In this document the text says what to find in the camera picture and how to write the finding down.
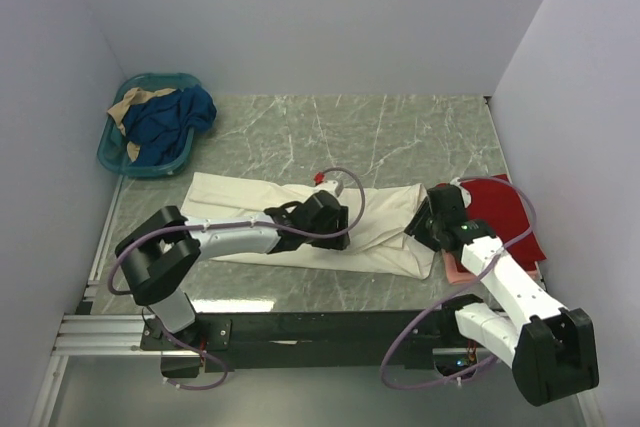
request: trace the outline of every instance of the garment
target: garment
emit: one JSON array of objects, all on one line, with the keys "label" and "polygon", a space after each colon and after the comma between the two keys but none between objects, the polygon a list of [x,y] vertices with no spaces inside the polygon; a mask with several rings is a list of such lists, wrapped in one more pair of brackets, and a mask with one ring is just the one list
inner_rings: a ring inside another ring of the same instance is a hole
[{"label": "garment", "polygon": [[162,165],[184,150],[191,128],[205,132],[213,125],[216,108],[199,85],[132,105],[122,119],[127,139],[140,146],[136,167]]},{"label": "garment", "polygon": [[[132,89],[127,90],[127,93],[124,94],[124,97],[120,102],[114,104],[109,110],[107,110],[107,114],[113,118],[116,123],[116,127],[118,130],[122,132],[122,135],[126,137],[127,133],[125,131],[124,125],[122,125],[122,119],[129,112],[129,107],[136,104],[144,104],[154,97],[161,97],[163,95],[170,94],[176,89],[161,89],[156,90],[155,92],[148,92],[146,90],[142,90],[138,87],[134,87]],[[133,161],[138,158],[138,153],[140,152],[140,146],[134,144],[133,142],[127,143],[127,155]]]},{"label": "garment", "polygon": [[[509,180],[504,174],[495,177]],[[498,237],[505,242],[529,227],[520,197],[508,185],[476,180],[465,182],[464,188],[471,198],[470,203],[465,202],[469,219],[487,221]],[[528,235],[508,250],[524,271],[533,276],[537,275],[536,262],[546,259],[534,234]],[[452,257],[445,256],[445,272],[451,283],[469,282],[473,279],[473,274]]]},{"label": "garment", "polygon": [[[228,219],[261,212],[294,200],[304,202],[313,187],[195,173],[182,213],[207,219]],[[349,233],[344,251],[303,245],[295,252],[236,254],[215,260],[354,272],[381,272],[424,279],[429,275],[434,252],[404,234],[405,227],[425,197],[421,184],[391,189],[365,189],[365,213]],[[349,221],[360,208],[360,194],[345,189],[340,203],[349,207]]]}]

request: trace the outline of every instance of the beige fabric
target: beige fabric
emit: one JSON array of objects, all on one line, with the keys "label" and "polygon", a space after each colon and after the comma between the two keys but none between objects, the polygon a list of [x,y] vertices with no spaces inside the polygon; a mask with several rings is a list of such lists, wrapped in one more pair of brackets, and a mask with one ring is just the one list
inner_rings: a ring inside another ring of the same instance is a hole
[{"label": "beige fabric", "polygon": [[[109,110],[107,110],[107,114],[111,116],[111,118],[116,123],[116,127],[118,130],[122,132],[122,135],[126,135],[124,125],[122,125],[122,119],[129,112],[129,107],[137,104],[144,104],[154,97],[161,97],[163,95],[170,94],[174,92],[176,89],[161,89],[156,90],[155,92],[147,92],[146,90],[142,90],[139,87],[134,87],[129,89],[120,102],[114,104]],[[131,161],[134,161],[138,158],[138,154],[140,153],[140,146],[134,144],[133,142],[129,142],[127,144],[127,155]]]},{"label": "beige fabric", "polygon": [[[294,200],[305,201],[312,193],[313,187],[306,185],[280,186],[262,180],[196,172],[182,204],[182,213],[214,223],[215,219],[261,212]],[[431,271],[434,252],[403,233],[426,195],[424,187],[415,184],[365,189],[365,194],[365,213],[350,232],[351,244],[343,252],[303,245],[295,252],[236,254],[215,260],[426,278]],[[345,189],[339,200],[349,207],[349,221],[353,221],[360,208],[359,192]]]}]

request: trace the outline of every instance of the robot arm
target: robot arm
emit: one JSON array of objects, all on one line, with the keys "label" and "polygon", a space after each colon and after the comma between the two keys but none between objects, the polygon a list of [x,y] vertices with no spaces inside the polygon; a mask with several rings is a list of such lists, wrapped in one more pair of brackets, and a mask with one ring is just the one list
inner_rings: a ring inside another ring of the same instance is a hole
[{"label": "robot arm", "polygon": [[547,294],[504,250],[486,222],[469,220],[457,186],[430,189],[405,232],[435,251],[453,254],[504,309],[500,314],[484,303],[471,303],[455,312],[456,323],[460,334],[511,367],[531,404],[598,385],[589,316],[582,309],[569,311]]},{"label": "robot arm", "polygon": [[[241,252],[293,251],[305,243],[344,250],[349,244],[347,234],[311,239],[278,228],[312,234],[342,232],[348,211],[337,200],[341,190],[335,181],[324,182],[304,203],[291,202],[260,214],[215,222],[182,216],[177,207],[161,209],[116,247],[120,257],[132,243],[140,243],[121,263],[136,304],[149,307],[164,328],[185,344],[198,344],[202,332],[191,302],[179,287],[191,266],[198,260]],[[189,225],[204,225],[205,229],[182,229],[142,240],[165,227]],[[218,228],[206,228],[209,225]],[[510,366],[519,390],[531,404],[542,405],[598,385],[591,319],[580,309],[569,311],[533,282],[504,251],[486,222],[470,221],[458,187],[429,189],[405,233],[434,251],[452,253],[502,306],[503,314],[479,299],[454,302],[447,329],[475,340]],[[310,322],[316,325],[319,321],[312,318]],[[301,337],[307,341],[301,348],[310,346],[309,335]],[[380,334],[376,335],[372,338],[378,339]]]},{"label": "robot arm", "polygon": [[347,227],[348,208],[337,197],[342,183],[317,185],[305,202],[290,202],[263,213],[234,219],[199,219],[183,216],[177,207],[163,207],[116,247],[116,255],[137,239],[165,227],[224,225],[224,229],[172,232],[154,237],[134,249],[122,262],[122,272],[136,304],[153,311],[171,333],[185,332],[196,321],[191,302],[180,288],[189,269],[203,259],[237,253],[274,254],[297,250],[303,244],[344,250],[348,234],[331,239],[310,239],[274,224],[316,234],[337,233]]}]

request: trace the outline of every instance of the teal plastic basket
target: teal plastic basket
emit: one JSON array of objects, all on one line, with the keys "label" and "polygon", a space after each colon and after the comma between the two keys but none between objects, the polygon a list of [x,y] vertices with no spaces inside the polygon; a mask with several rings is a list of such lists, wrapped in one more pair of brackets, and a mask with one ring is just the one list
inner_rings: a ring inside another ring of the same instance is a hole
[{"label": "teal plastic basket", "polygon": [[[120,102],[124,98],[124,94],[134,87],[153,92],[169,88],[183,90],[199,84],[200,81],[189,74],[141,74],[127,80],[120,86],[113,99],[113,104]],[[193,144],[193,135],[194,129],[191,128],[187,135],[184,150],[172,162],[152,167],[133,167],[127,155],[127,139],[120,133],[113,119],[107,116],[107,123],[104,126],[102,139],[100,139],[100,145],[98,146],[98,160],[111,172],[128,177],[152,178],[175,175],[187,165]]]}]

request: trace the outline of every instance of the gray marble table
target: gray marble table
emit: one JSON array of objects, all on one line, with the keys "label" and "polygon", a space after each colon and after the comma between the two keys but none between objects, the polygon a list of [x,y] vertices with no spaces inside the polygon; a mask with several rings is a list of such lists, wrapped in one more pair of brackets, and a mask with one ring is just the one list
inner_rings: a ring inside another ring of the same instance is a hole
[{"label": "gray marble table", "polygon": [[[317,171],[338,165],[358,173],[365,187],[429,187],[506,170],[479,96],[221,96],[215,103],[214,129],[197,139],[183,173],[124,179],[101,258],[103,281],[115,245],[160,207],[180,206],[194,172],[309,184]],[[203,312],[418,309],[454,289],[440,255],[425,280],[206,260],[191,269],[183,288]],[[483,286],[471,292],[490,299]],[[139,311],[102,282],[92,313]]]}]

